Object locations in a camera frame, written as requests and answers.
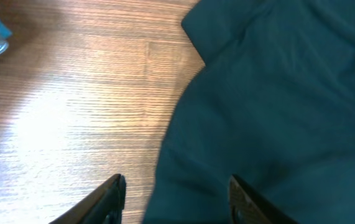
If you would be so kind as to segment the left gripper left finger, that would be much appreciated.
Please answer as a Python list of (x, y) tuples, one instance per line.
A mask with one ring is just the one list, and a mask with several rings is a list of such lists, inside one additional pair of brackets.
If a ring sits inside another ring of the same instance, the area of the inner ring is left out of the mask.
[(114, 174), (50, 224), (121, 224), (126, 180)]

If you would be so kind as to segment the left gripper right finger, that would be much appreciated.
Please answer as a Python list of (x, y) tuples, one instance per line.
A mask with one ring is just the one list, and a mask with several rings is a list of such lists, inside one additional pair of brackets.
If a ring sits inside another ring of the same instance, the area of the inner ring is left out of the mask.
[(230, 178), (228, 195), (233, 224), (298, 224), (236, 174)]

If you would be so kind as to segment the dark teal t-shirt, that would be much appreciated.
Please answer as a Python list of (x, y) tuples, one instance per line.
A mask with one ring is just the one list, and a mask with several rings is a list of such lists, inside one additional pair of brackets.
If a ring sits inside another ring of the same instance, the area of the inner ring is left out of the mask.
[(355, 0), (203, 0), (144, 223), (230, 223), (238, 175), (299, 223), (355, 223)]

